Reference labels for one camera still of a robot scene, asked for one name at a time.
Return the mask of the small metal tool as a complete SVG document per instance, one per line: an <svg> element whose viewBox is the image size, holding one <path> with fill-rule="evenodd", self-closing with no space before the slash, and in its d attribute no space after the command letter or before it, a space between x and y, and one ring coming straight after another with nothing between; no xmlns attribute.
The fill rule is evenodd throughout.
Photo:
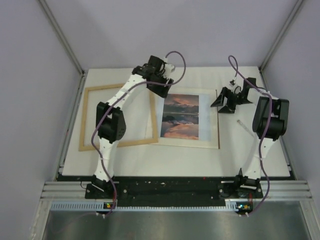
<svg viewBox="0 0 320 240"><path fill-rule="evenodd" d="M249 128L240 119L237 120L237 123L253 138L255 137L255 135L249 130Z"/></svg>

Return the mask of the orange sky photo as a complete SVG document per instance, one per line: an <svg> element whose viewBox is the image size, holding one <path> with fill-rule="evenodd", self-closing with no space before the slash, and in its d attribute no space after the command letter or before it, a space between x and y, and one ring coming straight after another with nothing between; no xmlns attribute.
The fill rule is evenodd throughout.
<svg viewBox="0 0 320 240"><path fill-rule="evenodd" d="M160 137L199 139L200 99L194 94L169 94L160 104Z"/></svg>

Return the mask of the light wooden picture frame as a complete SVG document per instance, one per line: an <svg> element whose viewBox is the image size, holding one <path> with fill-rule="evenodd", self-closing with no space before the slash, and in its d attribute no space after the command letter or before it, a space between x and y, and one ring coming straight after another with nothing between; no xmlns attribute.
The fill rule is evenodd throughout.
<svg viewBox="0 0 320 240"><path fill-rule="evenodd" d="M84 89L82 116L81 116L81 125L80 125L80 136L79 136L79 147L78 147L78 150L80 152L93 151L95 149L91 144L85 145L85 131L86 131L87 118L88 118L87 112L88 112L89 92L90 91L104 91L107 89L120 89L124 85L125 85L124 83L118 83L118 84L86 87ZM151 123L151 128L152 128L152 138L144 138L144 139L140 139L140 140L120 141L119 144L117 145L119 148L139 146L139 145L148 145L148 144L156 144L159 142L157 118L156 118L156 101L155 101L155 96L152 92L149 92L149 105L150 105L150 123Z"/></svg>

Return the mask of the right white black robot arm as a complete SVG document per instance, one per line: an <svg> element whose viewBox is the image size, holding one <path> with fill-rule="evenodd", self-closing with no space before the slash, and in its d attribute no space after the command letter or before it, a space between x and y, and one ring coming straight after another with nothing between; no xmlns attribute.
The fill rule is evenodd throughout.
<svg viewBox="0 0 320 240"><path fill-rule="evenodd" d="M256 79L248 77L239 86L231 81L231 88L223 87L216 100L210 105L218 108L220 114L234 114L239 105L254 104L255 112L250 133L254 139L254 153L239 169L232 183L222 183L218 187L221 198L255 198L263 196L261 177L265 173L263 161L272 145L287 130L289 106L287 99L272 96L264 88L258 87Z"/></svg>

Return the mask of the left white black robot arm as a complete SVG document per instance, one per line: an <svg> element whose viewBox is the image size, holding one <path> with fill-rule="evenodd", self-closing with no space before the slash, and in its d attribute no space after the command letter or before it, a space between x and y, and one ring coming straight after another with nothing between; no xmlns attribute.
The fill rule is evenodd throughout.
<svg viewBox="0 0 320 240"><path fill-rule="evenodd" d="M111 99L98 103L91 144L98 152L99 163L91 184L102 198L109 198L114 191L115 152L127 129L124 110L145 89L162 98L167 97L174 83L170 78L174 70L175 66L168 63L167 58L152 55L147 63L132 70L128 80Z"/></svg>

